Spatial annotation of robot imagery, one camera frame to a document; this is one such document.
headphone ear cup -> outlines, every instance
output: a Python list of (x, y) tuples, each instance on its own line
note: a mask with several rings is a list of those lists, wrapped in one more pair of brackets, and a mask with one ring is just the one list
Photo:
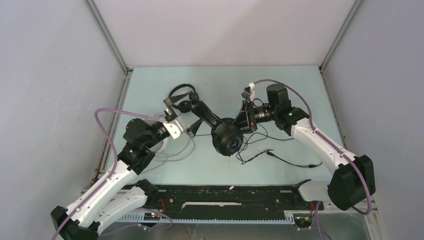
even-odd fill
[(224, 156), (231, 156), (237, 152), (243, 143), (243, 134), (235, 125), (232, 125), (233, 118), (222, 118), (223, 124), (217, 129), (211, 130), (212, 144), (216, 151)]
[(187, 106), (187, 104), (191, 105), (190, 101), (184, 100), (178, 103), (178, 106), (176, 106), (175, 108), (178, 109), (181, 113), (185, 114), (190, 112), (191, 110), (190, 107)]

black wire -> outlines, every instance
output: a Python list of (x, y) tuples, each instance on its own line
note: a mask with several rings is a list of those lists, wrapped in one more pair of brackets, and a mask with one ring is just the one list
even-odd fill
[(260, 106), (258, 106), (258, 105), (255, 104), (255, 100), (258, 100), (259, 102), (261, 102), (262, 103), (261, 106), (263, 106), (265, 104), (261, 99), (255, 98), (255, 99), (253, 99), (253, 106), (255, 106), (255, 107), (260, 107)]
[(278, 159), (278, 160), (281, 160), (281, 161), (285, 162), (286, 164), (289, 164), (289, 165), (292, 165), (292, 166), (295, 166), (295, 167), (304, 168), (304, 169), (309, 169), (309, 168), (311, 168), (311, 167), (310, 167), (310, 165), (297, 165), (297, 164), (294, 164), (294, 163), (288, 162), (288, 161), (286, 161), (286, 160), (282, 159), (281, 157), (279, 157), (279, 156), (277, 156), (277, 155), (275, 155), (275, 154), (273, 154), (273, 153), (271, 153), (271, 152), (268, 152), (268, 151), (267, 151), (267, 153), (266, 153), (266, 154), (267, 154), (267, 155), (269, 155), (269, 156), (271, 156), (271, 157), (274, 157), (274, 158), (276, 158), (276, 159)]
[(261, 139), (258, 139), (258, 140), (255, 140), (255, 141), (252, 141), (252, 142), (248, 142), (248, 144), (254, 144), (256, 142), (265, 140), (267, 138), (274, 139), (274, 140), (277, 140), (277, 141), (289, 141), (289, 140), (293, 140), (294, 139), (294, 138), (280, 139), (280, 138), (276, 138), (276, 137), (273, 137), (273, 136), (269, 136), (268, 135), (268, 130), (262, 124), (258, 123), (258, 125), (261, 126), (265, 130), (265, 133), (266, 134), (263, 134), (261, 132), (255, 132), (252, 135), (250, 135), (250, 137), (248, 138), (247, 141), (249, 141), (255, 134), (262, 135), (262, 136), (265, 136), (265, 137), (264, 138), (261, 138)]
[(240, 160), (240, 161), (241, 161), (241, 165), (244, 165), (244, 164), (246, 164), (246, 163), (248, 163), (248, 162), (252, 161), (253, 159), (257, 158), (259, 155), (261, 155), (261, 154), (264, 154), (264, 153), (268, 152), (269, 150), (270, 150), (270, 149), (263, 150), (263, 151), (261, 151), (260, 153), (258, 153), (258, 154), (256, 154), (256, 155), (254, 155), (253, 157), (249, 158), (249, 159), (248, 159), (248, 160), (246, 160), (246, 161), (244, 161), (244, 160), (243, 160), (242, 156), (240, 155), (240, 151), (239, 151), (237, 154), (240, 156), (240, 159), (238, 159), (238, 160)]

metal frame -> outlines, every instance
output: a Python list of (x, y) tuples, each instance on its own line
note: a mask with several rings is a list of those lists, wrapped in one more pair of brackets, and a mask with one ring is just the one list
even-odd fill
[(106, 41), (107, 45), (109, 45), (110, 49), (113, 52), (113, 55), (115, 56), (120, 67), (122, 68), (122, 71), (125, 74), (128, 74), (127, 64), (125, 63), (124, 58), (122, 57), (122, 54), (119, 51), (117, 44), (115, 43), (114, 39), (112, 38), (111, 32), (109, 31), (108, 27), (106, 26), (106, 23), (103, 20), (102, 15), (100, 14), (99, 9), (97, 8), (94, 0), (84, 0), (84, 2), (85, 2), (85, 5), (87, 6), (88, 10), (90, 11), (91, 15), (93, 16), (95, 22), (97, 23), (97, 26), (98, 26), (101, 34), (103, 35), (104, 40)]
[(343, 147), (345, 149), (348, 149), (346, 147), (345, 135), (343, 134), (342, 128), (340, 127), (339, 118), (337, 117), (336, 109), (334, 107), (333, 100), (332, 100), (331, 94), (329, 92), (329, 86), (327, 85), (326, 78), (324, 77), (323, 71), (321, 70), (320, 72), (321, 72), (322, 83), (324, 84), (324, 88), (325, 88), (325, 93), (327, 94), (328, 102), (330, 103), (330, 107), (331, 107), (332, 114), (334, 116), (335, 124), (337, 125), (338, 134), (341, 136), (341, 144), (343, 145)]
[(371, 240), (387, 240), (386, 229), (384, 228), (382, 218), (377, 212), (372, 212), (369, 215), (364, 216), (366, 227), (368, 228), (369, 237)]
[[(122, 107), (124, 106), (125, 97), (127, 96), (128, 86), (130, 85), (132, 76), (133, 76), (133, 72), (129, 71), (128, 74), (124, 77), (120, 90), (119, 90), (118, 98), (114, 105), (115, 109), (121, 110)], [(110, 118), (109, 126), (107, 127), (107, 134), (109, 134), (112, 140), (115, 138), (120, 117), (121, 117), (120, 114), (113, 113), (112, 117)], [(99, 160), (96, 165), (97, 168), (94, 170), (94, 177), (91, 182), (92, 185), (99, 179), (99, 177), (101, 177), (100, 175), (106, 171), (106, 164), (107, 164), (110, 153), (111, 153), (111, 146), (108, 145), (108, 140), (105, 139), (103, 143), (103, 149), (101, 151)]]
[(321, 63), (321, 66), (319, 67), (321, 71), (324, 71), (329, 64), (330, 59), (332, 58), (334, 52), (336, 51), (337, 47), (339, 46), (340, 41), (342, 40), (343, 36), (346, 33), (346, 30), (348, 29), (349, 25), (351, 24), (352, 20), (358, 13), (358, 9), (360, 8), (362, 2), (364, 0), (355, 0), (352, 8), (350, 9), (349, 13), (347, 14), (346, 19), (344, 20), (343, 24), (341, 25), (340, 30), (338, 31), (337, 35), (335, 36), (334, 41), (332, 42), (330, 49), (328, 50), (327, 54), (324, 57), (324, 60)]

white wall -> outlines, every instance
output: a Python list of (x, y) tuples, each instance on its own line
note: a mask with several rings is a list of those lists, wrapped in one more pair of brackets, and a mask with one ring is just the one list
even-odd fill
[(82, 0), (0, 5), (0, 239), (50, 239), (51, 210), (93, 176), (93, 112), (113, 107), (124, 74)]
[(348, 147), (374, 162), (392, 240), (422, 239), (424, 1), (364, 1), (325, 79)]
[(96, 0), (129, 67), (320, 65), (355, 0)]

purple cable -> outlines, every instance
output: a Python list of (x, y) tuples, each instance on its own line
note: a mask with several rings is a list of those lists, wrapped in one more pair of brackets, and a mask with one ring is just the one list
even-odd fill
[(143, 226), (143, 228), (146, 228), (146, 229), (156, 230), (156, 231), (158, 231), (158, 230), (165, 230), (165, 229), (169, 229), (169, 228), (170, 228), (170, 227), (172, 227), (172, 225), (174, 224), (174, 221), (172, 221), (172, 219), (171, 219), (168, 215), (166, 215), (166, 214), (164, 214), (164, 213), (162, 213), (162, 212), (153, 211), (153, 210), (150, 210), (150, 209), (147, 209), (147, 208), (144, 208), (144, 207), (139, 207), (138, 209), (140, 209), (140, 210), (144, 210), (144, 211), (146, 211), (146, 212), (150, 212), (150, 213), (159, 214), (159, 215), (161, 215), (162, 217), (165, 217), (166, 219), (168, 219), (168, 220), (170, 221), (170, 224), (169, 224), (168, 226), (166, 226), (166, 227), (150, 227), (150, 226), (145, 226), (145, 225), (138, 224), (138, 223), (135, 223), (135, 224), (129, 224), (129, 225), (125, 225), (125, 226), (123, 226), (123, 227), (121, 227), (121, 228), (118, 228), (118, 229), (116, 229), (116, 230), (114, 230), (114, 231), (111, 231), (111, 232), (108, 232), (108, 233), (105, 233), (105, 234), (101, 234), (99, 237), (106, 237), (106, 236), (110, 236), (110, 235), (112, 235), (112, 234), (116, 234), (117, 232), (120, 232), (120, 231), (122, 231), (122, 230), (124, 230), (124, 229), (132, 228), (132, 227), (140, 227), (140, 226)]
[[(294, 90), (290, 86), (287, 86), (286, 84), (279, 82), (277, 80), (274, 80), (274, 79), (262, 79), (262, 80), (255, 81), (254, 84), (256, 85), (256, 84), (262, 83), (262, 82), (273, 82), (273, 83), (276, 83), (276, 84), (283, 84), (286, 88), (288, 88), (290, 91), (292, 91), (294, 94), (296, 94), (300, 98), (300, 100), (302, 100), (302, 102), (305, 104), (305, 106), (307, 108), (307, 111), (308, 111), (308, 114), (309, 114), (309, 124), (310, 124), (310, 128), (312, 129), (312, 131), (314, 133), (316, 133), (322, 140), (324, 140), (326, 143), (328, 143), (334, 150), (336, 150), (338, 154), (340, 154), (340, 155), (343, 154), (343, 151), (341, 149), (339, 149), (331, 140), (329, 140), (321, 132), (316, 130), (314, 123), (312, 121), (312, 110), (309, 107), (306, 100), (300, 95), (300, 93), (298, 93), (296, 90)], [(362, 183), (363, 189), (365, 191), (365, 196), (366, 196), (367, 209), (366, 209), (365, 212), (357, 209), (355, 206), (353, 206), (352, 208), (362, 215), (368, 215), (368, 214), (371, 213), (372, 207), (371, 207), (371, 195), (370, 195), (370, 191), (369, 191), (368, 186), (367, 186), (367, 182), (365, 182), (364, 176), (362, 176), (362, 173), (361, 173), (361, 171), (359, 171), (359, 168), (354, 164), (354, 162), (348, 156), (346, 156), (346, 154), (343, 154), (343, 158), (346, 159), (346, 161), (355, 170), (356, 174), (359, 177), (360, 182)]]
[(323, 234), (322, 234), (322, 232), (324, 232), (324, 231), (322, 231), (321, 228), (320, 228), (320, 220), (318, 218), (318, 209), (320, 209), (321, 203), (322, 203), (322, 201), (318, 201), (316, 203), (316, 207), (315, 207), (316, 208), (316, 210), (315, 210), (315, 220), (316, 220), (316, 228), (318, 229), (319, 237), (321, 238), (321, 240), (323, 240)]
[(318, 208), (320, 207), (320, 204), (321, 204), (321, 203), (322, 203), (321, 201), (318, 201), (318, 202), (317, 202), (317, 204), (316, 204), (316, 210), (315, 210), (316, 227), (311, 227), (311, 228), (309, 228), (309, 227), (298, 227), (298, 225), (296, 225), (296, 223), (294, 223), (294, 226), (295, 226), (297, 229), (299, 229), (299, 231), (306, 231), (306, 230), (311, 230), (311, 229), (318, 230), (318, 233), (319, 233), (319, 239), (324, 240), (324, 239), (323, 239), (323, 235), (322, 235), (322, 234), (324, 234), (324, 235), (326, 235), (326, 236), (327, 236), (327, 238), (328, 238), (328, 239), (333, 240), (333, 239), (330, 237), (330, 235), (329, 235), (326, 231), (321, 230), (321, 228), (320, 228), (320, 221), (319, 221), (319, 219), (318, 219)]
[[(138, 114), (138, 113), (134, 113), (134, 112), (129, 112), (129, 111), (123, 111), (123, 110), (117, 110), (117, 109), (113, 109), (113, 108), (99, 108), (94, 112), (94, 118), (95, 121), (97, 122), (98, 126), (100, 127), (101, 132), (106, 136), (107, 142), (110, 144), (110, 147), (113, 150), (113, 154), (115, 155), (114, 161), (113, 161), (113, 167), (112, 170), (110, 171), (110, 173), (107, 175), (107, 178), (109, 179), (115, 172), (115, 169), (117, 168), (117, 164), (118, 164), (118, 153), (117, 153), (117, 149), (115, 148), (114, 142), (112, 141), (111, 137), (109, 136), (108, 132), (106, 131), (106, 129), (103, 127), (102, 123), (100, 122), (99, 116), (98, 114), (100, 112), (110, 112), (110, 113), (117, 113), (117, 114), (124, 114), (124, 115), (129, 115), (129, 116), (133, 116), (133, 117), (139, 117), (139, 118), (144, 118), (144, 119), (151, 119), (151, 120), (155, 120), (155, 121), (162, 121), (163, 119), (160, 117), (156, 117), (156, 116), (147, 116), (147, 115), (143, 115), (143, 114)], [(76, 208), (81, 208), (82, 206), (84, 206), (84, 204), (86, 204), (86, 202), (88, 200), (90, 200), (94, 194), (96, 194), (105, 184), (106, 184), (106, 180), (102, 181), (78, 206), (76, 206)], [(77, 210), (73, 210), (64, 220), (63, 222), (59, 225), (59, 227), (57, 228), (56, 232), (54, 233), (53, 237), (51, 238), (51, 240), (55, 240), (59, 233), (61, 232), (62, 228), (65, 226), (65, 224), (69, 221), (69, 219), (72, 218), (72, 216), (77, 212)]]

